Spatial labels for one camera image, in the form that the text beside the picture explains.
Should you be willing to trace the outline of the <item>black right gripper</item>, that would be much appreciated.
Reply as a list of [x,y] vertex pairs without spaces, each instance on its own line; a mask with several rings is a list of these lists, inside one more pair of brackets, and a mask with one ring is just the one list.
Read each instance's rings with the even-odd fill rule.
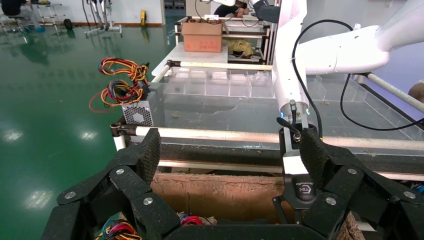
[[283,195],[272,198],[274,208],[283,225],[288,224],[282,203],[286,200],[294,208],[294,221],[302,224],[303,210],[307,210],[318,196],[318,189],[309,174],[286,174]]

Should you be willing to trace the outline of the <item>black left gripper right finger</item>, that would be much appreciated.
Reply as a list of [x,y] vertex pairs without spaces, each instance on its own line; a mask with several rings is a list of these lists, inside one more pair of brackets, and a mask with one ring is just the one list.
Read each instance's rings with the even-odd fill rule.
[[348,149],[324,143],[305,128],[301,160],[320,190],[304,215],[304,224],[333,240],[349,212],[366,219],[385,240],[424,237],[424,197],[367,168]]

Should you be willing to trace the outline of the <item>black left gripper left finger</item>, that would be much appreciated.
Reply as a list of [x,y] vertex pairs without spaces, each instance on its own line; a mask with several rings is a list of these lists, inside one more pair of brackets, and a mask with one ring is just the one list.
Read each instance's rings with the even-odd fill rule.
[[117,213],[142,239],[165,239],[180,226],[180,218],[151,188],[160,152],[159,130],[151,128],[141,143],[119,150],[103,170],[64,190],[42,239],[92,240]]

